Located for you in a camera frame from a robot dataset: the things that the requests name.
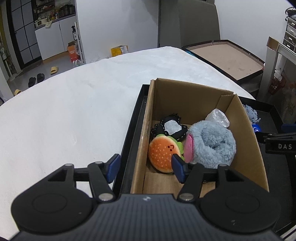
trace pink fabric patch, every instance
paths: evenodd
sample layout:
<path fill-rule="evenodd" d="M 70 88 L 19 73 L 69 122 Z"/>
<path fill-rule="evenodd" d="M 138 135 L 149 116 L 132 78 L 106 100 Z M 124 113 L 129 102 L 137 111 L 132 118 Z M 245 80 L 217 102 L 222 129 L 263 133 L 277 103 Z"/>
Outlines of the pink fabric patch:
<path fill-rule="evenodd" d="M 186 163 L 192 161 L 193 158 L 193 137 L 191 134 L 188 134 L 186 137 L 185 145 L 184 145 L 184 159 Z"/>

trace green felt leaf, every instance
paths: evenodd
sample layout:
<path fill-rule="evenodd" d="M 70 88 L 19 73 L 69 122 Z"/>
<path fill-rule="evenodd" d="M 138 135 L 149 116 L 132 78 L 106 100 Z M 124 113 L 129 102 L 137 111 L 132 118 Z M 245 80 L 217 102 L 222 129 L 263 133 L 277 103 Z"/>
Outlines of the green felt leaf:
<path fill-rule="evenodd" d="M 171 136 L 168 136 L 168 138 L 171 138 L 175 143 L 177 143 L 176 139 L 171 137 Z"/>
<path fill-rule="evenodd" d="M 183 144 L 182 142 L 177 142 L 177 146 L 179 147 L 180 154 L 182 155 L 184 153 Z"/>
<path fill-rule="evenodd" d="M 159 134 L 156 137 L 161 137 L 161 136 L 165 136 L 165 134 Z"/>

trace white table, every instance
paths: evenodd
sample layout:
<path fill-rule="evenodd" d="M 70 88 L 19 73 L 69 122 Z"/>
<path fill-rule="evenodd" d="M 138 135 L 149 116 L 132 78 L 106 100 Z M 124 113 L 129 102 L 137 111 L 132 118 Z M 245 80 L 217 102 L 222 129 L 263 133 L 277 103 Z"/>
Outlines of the white table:
<path fill-rule="evenodd" d="M 17 232 L 10 205 L 19 193 L 65 163 L 86 167 L 121 153 L 142 84 L 158 77 L 252 98 L 213 67 L 172 47 L 80 66 L 18 94 L 0 107 L 0 236 Z"/>

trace cabinet door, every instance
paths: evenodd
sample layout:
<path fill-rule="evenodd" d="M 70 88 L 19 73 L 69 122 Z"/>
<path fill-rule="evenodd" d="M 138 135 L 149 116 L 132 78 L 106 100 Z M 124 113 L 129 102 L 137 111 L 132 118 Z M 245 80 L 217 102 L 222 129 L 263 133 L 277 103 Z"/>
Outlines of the cabinet door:
<path fill-rule="evenodd" d="M 65 51 L 58 21 L 49 28 L 37 29 L 35 34 L 43 60 Z"/>
<path fill-rule="evenodd" d="M 59 22 L 65 51 L 67 51 L 68 43 L 74 41 L 71 28 L 74 26 L 74 22 L 76 22 L 76 16 L 60 20 Z"/>

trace yellow box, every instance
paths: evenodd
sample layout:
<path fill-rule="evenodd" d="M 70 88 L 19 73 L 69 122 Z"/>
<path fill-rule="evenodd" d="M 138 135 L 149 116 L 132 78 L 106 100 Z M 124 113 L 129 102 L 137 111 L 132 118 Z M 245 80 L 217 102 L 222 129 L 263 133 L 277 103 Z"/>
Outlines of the yellow box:
<path fill-rule="evenodd" d="M 115 57 L 117 55 L 125 54 L 125 53 L 127 53 L 127 51 L 128 51 L 127 45 L 120 45 L 120 46 L 112 48 L 111 54 L 112 54 L 112 57 Z"/>

